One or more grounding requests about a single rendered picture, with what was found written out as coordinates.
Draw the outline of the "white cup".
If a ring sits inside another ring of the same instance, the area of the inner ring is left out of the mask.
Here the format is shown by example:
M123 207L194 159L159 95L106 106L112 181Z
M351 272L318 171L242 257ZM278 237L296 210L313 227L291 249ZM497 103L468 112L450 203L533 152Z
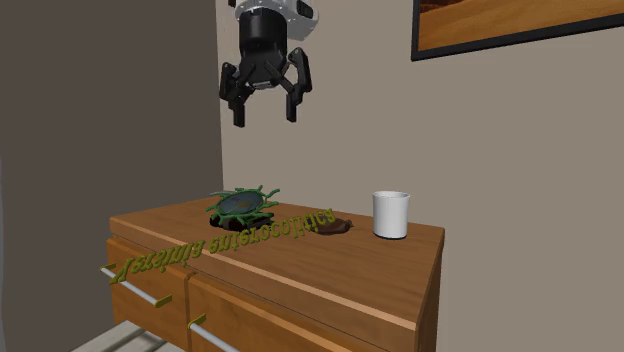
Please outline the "white cup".
M376 191L372 194L373 233L381 238L398 240L407 235L410 195L399 191Z

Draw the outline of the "wooden chest of drawers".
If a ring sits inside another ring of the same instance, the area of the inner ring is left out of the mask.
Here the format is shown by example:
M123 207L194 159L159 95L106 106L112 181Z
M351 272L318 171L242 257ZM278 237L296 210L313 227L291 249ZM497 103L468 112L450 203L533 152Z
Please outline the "wooden chest of drawers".
M385 240L337 211L321 235L294 224L306 207L279 204L267 231L236 235L211 224L212 204L111 218L116 321L184 352L436 352L442 228Z

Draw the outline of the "brown flat lump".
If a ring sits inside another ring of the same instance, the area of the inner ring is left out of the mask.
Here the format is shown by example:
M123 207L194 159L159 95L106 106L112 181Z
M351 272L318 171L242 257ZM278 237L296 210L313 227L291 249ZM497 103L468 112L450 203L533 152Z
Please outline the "brown flat lump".
M327 221L324 225L313 227L312 230L320 235L334 235L348 232L353 227L350 219L337 218L333 223Z

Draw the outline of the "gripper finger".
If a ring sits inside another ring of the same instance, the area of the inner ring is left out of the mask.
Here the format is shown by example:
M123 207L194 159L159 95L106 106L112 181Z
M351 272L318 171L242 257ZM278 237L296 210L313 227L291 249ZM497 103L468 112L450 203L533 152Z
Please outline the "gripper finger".
M239 68L228 62L222 65L219 97L228 103L236 127L245 126L245 103L255 92L255 88L248 82L255 70L255 64L245 64Z
M284 72L279 71L269 61L264 63L264 68L271 79L279 84L286 92L286 119L289 122L297 121L297 106L303 102L303 95L312 91L311 72L309 59L301 47L296 47L287 56L285 69L292 64L297 69L297 82L291 83Z

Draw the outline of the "green spiky figure with lettering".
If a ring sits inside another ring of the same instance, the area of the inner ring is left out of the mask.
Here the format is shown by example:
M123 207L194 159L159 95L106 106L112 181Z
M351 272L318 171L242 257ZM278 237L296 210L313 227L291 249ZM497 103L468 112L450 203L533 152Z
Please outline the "green spiky figure with lettering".
M328 289L334 261L312 228L335 220L330 210L279 203L261 188L113 216L111 232L132 248L112 280L176 269L246 290Z

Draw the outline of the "black framed wall picture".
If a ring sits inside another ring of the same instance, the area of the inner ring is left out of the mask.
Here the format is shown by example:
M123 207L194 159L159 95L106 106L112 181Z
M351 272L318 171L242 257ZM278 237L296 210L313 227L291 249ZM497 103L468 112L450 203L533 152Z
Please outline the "black framed wall picture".
M413 0L413 61L624 26L624 0Z

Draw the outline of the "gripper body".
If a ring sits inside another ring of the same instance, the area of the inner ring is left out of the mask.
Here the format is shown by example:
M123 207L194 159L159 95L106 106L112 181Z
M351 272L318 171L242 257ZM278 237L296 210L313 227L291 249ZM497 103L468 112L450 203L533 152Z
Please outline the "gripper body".
M290 90L287 69L287 22L272 9L250 9L239 18L241 61L237 85Z

